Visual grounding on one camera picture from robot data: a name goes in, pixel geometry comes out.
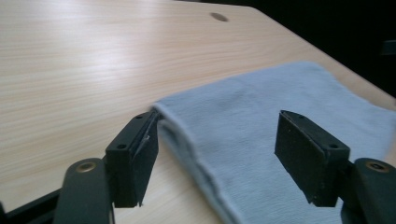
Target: table surface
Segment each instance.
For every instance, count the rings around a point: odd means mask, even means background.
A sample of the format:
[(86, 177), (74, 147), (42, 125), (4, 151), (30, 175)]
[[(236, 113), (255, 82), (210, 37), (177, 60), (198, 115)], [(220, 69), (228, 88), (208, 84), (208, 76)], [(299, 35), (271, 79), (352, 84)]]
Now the table surface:
[[(293, 61), (317, 62), (396, 110), (393, 97), (251, 7), (1, 1), (0, 201), (9, 211), (58, 189), (69, 165), (102, 158), (132, 117), (166, 95)], [(116, 209), (116, 221), (220, 222), (163, 145), (144, 206)]]

